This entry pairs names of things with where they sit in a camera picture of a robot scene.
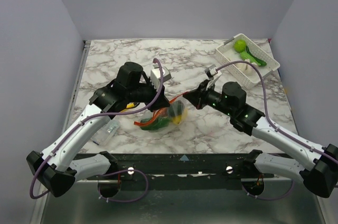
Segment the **dark green avocado toy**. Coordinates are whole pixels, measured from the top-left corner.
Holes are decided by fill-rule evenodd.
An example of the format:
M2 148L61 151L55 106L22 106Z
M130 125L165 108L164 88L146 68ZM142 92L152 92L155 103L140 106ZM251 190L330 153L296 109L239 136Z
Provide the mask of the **dark green avocado toy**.
M168 115L170 117L176 117L182 115L184 112L184 104L182 101L178 100L173 102L168 108Z

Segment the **clear zip bag orange zipper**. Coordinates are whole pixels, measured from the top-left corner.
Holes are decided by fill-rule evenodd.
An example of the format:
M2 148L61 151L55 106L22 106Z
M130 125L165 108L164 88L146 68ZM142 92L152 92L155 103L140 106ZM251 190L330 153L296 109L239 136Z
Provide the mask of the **clear zip bag orange zipper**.
M185 101L185 99L183 98L183 94L184 94L184 93L179 94L178 96L176 96L176 97L174 97L173 99L171 99L171 100L170 100L170 105L171 105L173 102L180 100L180 101L183 102L185 108L187 108L187 107L186 107L186 101ZM173 118L173 117L170 117L170 116L168 115L168 107L167 107L167 108L162 108L162 109L159 109L159 110L156 110L156 111L152 112L150 117L145 117L145 116L143 116L142 119L141 119L140 121L135 121L135 122L134 122L134 125L137 126L138 128L140 128L140 126L146 126L146 125L149 125L149 124L152 123L157 117L166 117L166 118L169 118L169 119L171 120L171 122L169 123L169 125L170 125L170 124L173 124L173 123L172 123L172 118Z

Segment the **white green bok choy toy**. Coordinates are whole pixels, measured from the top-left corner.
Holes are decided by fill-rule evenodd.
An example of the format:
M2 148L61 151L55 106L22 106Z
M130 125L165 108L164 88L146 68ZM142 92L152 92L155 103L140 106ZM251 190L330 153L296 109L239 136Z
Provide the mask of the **white green bok choy toy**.
M171 122L171 120L169 118L166 118L166 117L157 117L149 125L140 126L140 129L141 130L145 130L145 131L155 131L155 130L159 130L159 129L167 127L170 122Z

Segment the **yellow corn toy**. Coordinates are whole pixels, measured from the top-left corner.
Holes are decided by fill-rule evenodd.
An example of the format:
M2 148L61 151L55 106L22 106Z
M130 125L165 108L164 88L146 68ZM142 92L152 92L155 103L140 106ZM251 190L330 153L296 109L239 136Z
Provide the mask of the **yellow corn toy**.
M172 118L172 123L175 125L179 125L182 122L182 117L181 116L176 116Z

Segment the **yellow round lemon toy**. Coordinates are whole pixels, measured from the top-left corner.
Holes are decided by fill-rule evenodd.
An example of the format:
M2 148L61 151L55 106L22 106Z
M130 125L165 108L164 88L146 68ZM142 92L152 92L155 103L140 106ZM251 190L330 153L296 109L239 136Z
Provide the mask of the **yellow round lemon toy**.
M185 108L180 115L180 123L182 123L187 117L188 109Z

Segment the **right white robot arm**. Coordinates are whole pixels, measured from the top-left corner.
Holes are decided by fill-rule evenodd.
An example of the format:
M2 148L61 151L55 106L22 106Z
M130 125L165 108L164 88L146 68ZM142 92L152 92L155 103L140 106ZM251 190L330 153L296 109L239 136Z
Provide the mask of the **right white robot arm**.
M230 124L240 132L264 140L289 158L273 157L258 152L254 159L244 162L248 177L271 173L301 182L313 194L329 198L337 185L337 146L322 146L306 140L268 118L267 113L246 103L247 93L236 82L227 82L221 93L208 87L208 80L183 97L196 109L210 106L229 116Z

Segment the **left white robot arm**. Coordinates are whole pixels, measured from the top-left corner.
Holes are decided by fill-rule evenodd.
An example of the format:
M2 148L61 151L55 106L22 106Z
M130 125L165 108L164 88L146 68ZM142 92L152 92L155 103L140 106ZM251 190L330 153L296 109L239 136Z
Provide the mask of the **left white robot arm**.
M164 95L164 82L171 78L166 67L154 59L154 68L146 75L141 65L126 62L117 77L97 89L73 124L49 147L32 151L26 158L34 175L54 197L64 195L79 180L92 176L112 179L117 171L117 160L108 152L76 160L75 157L92 136L114 117L128 115L127 105L144 103L155 111L170 105Z

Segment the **white dumpling toy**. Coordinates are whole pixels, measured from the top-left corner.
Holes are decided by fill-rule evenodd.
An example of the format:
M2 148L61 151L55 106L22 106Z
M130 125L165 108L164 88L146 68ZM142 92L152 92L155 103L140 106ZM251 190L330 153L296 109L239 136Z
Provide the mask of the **white dumpling toy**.
M245 59L245 62L252 64L254 67L258 66L255 62L251 62L250 59ZM235 66L246 76L251 76L255 72L253 67L246 63L236 63Z

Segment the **green leafy vegetable toy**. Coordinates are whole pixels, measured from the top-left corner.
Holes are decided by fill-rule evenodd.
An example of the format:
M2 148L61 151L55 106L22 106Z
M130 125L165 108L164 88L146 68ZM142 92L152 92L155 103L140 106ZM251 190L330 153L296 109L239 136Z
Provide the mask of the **green leafy vegetable toy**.
M240 52L240 57L242 58L242 60L249 60L249 62L255 63L259 67L265 67L267 65L264 60L261 60L258 57L254 56L248 46L244 51Z

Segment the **white perforated plastic basket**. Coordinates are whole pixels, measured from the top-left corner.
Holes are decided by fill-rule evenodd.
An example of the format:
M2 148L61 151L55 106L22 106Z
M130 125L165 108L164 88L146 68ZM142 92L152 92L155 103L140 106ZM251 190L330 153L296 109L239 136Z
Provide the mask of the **white perforated plastic basket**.
M261 77L266 78L280 67L279 62L242 33L218 46L216 59L221 64L238 61L226 69L246 89L260 83L255 69L258 69Z

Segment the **green cabbage toy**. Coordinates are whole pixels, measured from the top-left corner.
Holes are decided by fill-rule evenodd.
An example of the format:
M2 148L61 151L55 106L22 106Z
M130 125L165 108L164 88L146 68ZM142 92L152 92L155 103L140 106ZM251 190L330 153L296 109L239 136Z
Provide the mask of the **green cabbage toy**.
M236 52L243 52L246 51L247 44L244 40L237 40L235 41L233 48Z

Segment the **clear plastic screw box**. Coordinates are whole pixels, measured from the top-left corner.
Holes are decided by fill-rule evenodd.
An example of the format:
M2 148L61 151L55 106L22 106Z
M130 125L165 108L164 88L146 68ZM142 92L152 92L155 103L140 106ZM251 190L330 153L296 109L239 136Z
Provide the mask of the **clear plastic screw box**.
M114 137L119 128L120 122L111 120L93 135L91 141L98 146L105 146Z

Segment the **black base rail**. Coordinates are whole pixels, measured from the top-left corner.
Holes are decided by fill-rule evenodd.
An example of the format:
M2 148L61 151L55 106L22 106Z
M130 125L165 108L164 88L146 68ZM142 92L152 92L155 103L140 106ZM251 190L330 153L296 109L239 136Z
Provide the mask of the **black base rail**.
M263 175L250 154L114 154L105 175L91 180L117 182L122 190L240 190L247 179L256 182Z

